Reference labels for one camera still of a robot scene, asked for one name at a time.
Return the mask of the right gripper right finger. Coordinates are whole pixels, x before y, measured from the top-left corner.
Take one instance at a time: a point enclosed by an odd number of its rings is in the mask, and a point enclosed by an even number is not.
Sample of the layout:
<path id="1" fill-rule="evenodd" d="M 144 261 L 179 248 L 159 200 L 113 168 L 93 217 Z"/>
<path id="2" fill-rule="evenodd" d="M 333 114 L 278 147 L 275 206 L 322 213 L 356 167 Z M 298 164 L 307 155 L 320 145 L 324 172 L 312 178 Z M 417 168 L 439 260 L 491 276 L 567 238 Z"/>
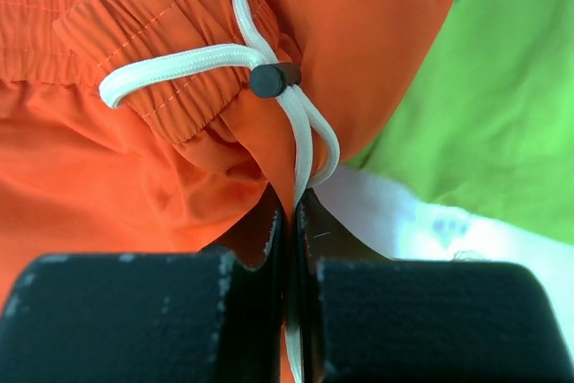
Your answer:
<path id="1" fill-rule="evenodd" d="M 543 286 L 521 265 L 394 260 L 313 191 L 295 215 L 306 382 L 570 382 Z"/>

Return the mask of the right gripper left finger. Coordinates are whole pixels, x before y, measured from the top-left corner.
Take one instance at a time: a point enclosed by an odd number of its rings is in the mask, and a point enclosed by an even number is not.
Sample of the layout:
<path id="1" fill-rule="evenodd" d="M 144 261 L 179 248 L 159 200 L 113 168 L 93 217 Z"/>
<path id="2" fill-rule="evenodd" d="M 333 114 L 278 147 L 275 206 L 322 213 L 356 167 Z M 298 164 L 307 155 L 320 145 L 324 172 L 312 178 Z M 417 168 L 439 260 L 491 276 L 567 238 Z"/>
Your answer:
<path id="1" fill-rule="evenodd" d="M 196 253 L 52 254 L 1 315 L 4 382 L 276 382 L 283 209 L 268 188 Z"/>

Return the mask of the orange shorts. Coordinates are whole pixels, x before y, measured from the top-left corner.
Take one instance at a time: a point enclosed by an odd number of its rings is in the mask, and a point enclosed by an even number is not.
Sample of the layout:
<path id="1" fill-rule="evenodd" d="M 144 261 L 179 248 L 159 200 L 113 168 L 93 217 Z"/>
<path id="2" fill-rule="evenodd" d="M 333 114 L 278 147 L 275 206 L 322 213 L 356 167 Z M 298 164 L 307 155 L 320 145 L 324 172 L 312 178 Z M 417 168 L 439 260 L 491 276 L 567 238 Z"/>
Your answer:
<path id="1" fill-rule="evenodd" d="M 196 253 L 295 215 L 404 97 L 455 0 L 1 0 L 1 315 L 52 254 Z"/>

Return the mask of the lime green shorts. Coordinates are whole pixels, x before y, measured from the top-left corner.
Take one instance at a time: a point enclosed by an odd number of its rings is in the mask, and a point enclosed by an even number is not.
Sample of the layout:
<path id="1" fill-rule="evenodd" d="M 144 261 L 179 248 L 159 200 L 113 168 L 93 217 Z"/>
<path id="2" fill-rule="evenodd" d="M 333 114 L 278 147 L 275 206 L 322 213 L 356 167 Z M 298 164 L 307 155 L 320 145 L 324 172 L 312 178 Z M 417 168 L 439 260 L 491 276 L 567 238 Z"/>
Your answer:
<path id="1" fill-rule="evenodd" d="M 422 200 L 573 241 L 573 0 L 456 0 L 351 165 Z"/>

